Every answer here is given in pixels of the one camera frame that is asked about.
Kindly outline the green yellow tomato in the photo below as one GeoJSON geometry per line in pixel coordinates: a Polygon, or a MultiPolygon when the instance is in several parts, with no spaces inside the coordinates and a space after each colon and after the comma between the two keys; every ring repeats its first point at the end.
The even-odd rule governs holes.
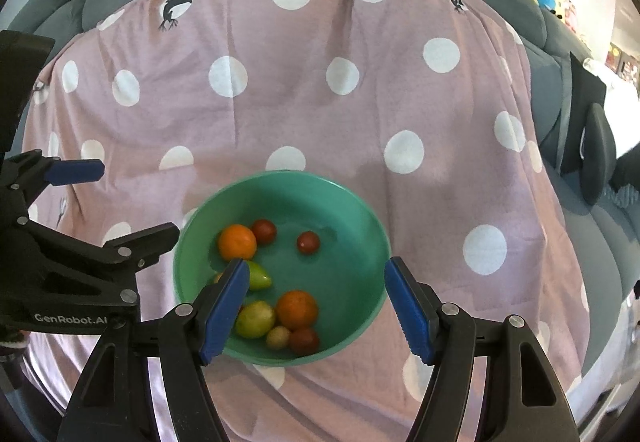
{"type": "Polygon", "coordinates": [[[268,302],[258,300],[243,306],[235,321],[235,333],[244,339],[266,336],[276,324],[276,311],[268,302]]]}
{"type": "Polygon", "coordinates": [[[250,260],[246,260],[245,263],[250,270],[250,284],[248,284],[248,289],[251,292],[260,292],[272,286],[271,276],[259,263],[250,260]]]}

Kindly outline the grey sofa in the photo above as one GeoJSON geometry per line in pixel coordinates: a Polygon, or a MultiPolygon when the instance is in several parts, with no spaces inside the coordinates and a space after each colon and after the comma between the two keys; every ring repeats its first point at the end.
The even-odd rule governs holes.
{"type": "MultiPolygon", "coordinates": [[[[3,11],[4,28],[52,38],[64,46],[104,17],[118,2],[131,0],[26,0],[3,11]]],[[[586,202],[584,172],[572,137],[562,131],[567,118],[604,98],[601,81],[584,69],[586,47],[548,10],[529,0],[483,0],[523,39],[533,81],[533,109],[541,153],[562,169],[552,178],[578,255],[590,305],[588,364],[600,358],[610,341],[624,295],[639,276],[637,208],[621,210],[607,199],[586,202]]]]}

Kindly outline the orange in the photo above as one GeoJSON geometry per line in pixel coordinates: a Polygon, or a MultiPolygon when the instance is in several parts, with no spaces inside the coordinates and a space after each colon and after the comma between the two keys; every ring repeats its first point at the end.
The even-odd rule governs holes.
{"type": "Polygon", "coordinates": [[[316,324],[319,306],[309,292],[290,290],[278,299],[276,315],[283,326],[289,330],[297,330],[316,324]]]}
{"type": "Polygon", "coordinates": [[[235,258],[252,260],[257,251],[257,240],[253,231],[247,226],[232,224],[218,235],[217,248],[224,261],[235,258]]]}

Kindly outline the yellow cherry tomato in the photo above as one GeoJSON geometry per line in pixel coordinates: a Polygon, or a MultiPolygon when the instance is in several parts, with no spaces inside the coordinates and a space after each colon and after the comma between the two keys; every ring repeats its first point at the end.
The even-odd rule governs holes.
{"type": "Polygon", "coordinates": [[[274,326],[266,336],[266,346],[271,351],[282,351],[288,347],[291,331],[283,325],[274,326]]]}

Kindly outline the red cherry tomato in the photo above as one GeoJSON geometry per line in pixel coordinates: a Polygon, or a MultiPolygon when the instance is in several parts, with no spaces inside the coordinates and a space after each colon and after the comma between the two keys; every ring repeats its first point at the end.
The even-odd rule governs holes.
{"type": "Polygon", "coordinates": [[[300,254],[311,256],[315,254],[321,246],[321,240],[314,231],[300,233],[296,240],[296,247],[300,254]]]}
{"type": "Polygon", "coordinates": [[[267,219],[258,219],[250,227],[258,246],[272,244],[278,235],[277,227],[267,219]]]}
{"type": "Polygon", "coordinates": [[[288,347],[299,358],[313,355],[320,349],[320,338],[311,327],[296,329],[288,338],[288,347]]]}

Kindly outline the green bowl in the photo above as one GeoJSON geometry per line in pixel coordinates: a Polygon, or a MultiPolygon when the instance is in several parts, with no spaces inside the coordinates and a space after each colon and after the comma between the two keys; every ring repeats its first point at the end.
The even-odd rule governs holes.
{"type": "Polygon", "coordinates": [[[265,171],[232,183],[210,196],[183,227],[174,250],[174,287],[180,302],[191,302],[226,264],[217,238],[229,225],[271,221],[276,240],[258,248],[255,260],[272,286],[248,292],[244,301],[270,304],[290,290],[309,292],[319,306],[314,329],[317,353],[299,358],[271,351],[262,340],[231,334],[224,354],[261,366],[296,366],[328,358],[348,347],[372,324],[386,300],[384,266],[390,241],[371,208],[356,194],[305,171],[265,171]],[[300,233],[321,240],[311,256],[300,254],[300,233]]]}

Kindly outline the black office chair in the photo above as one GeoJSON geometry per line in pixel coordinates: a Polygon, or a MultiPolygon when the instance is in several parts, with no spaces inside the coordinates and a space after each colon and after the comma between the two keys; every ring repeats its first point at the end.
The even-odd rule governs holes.
{"type": "Polygon", "coordinates": [[[570,87],[564,98],[556,165],[562,176],[576,173],[582,199],[593,206],[612,179],[616,165],[613,131],[604,112],[605,83],[568,54],[570,87]]]}

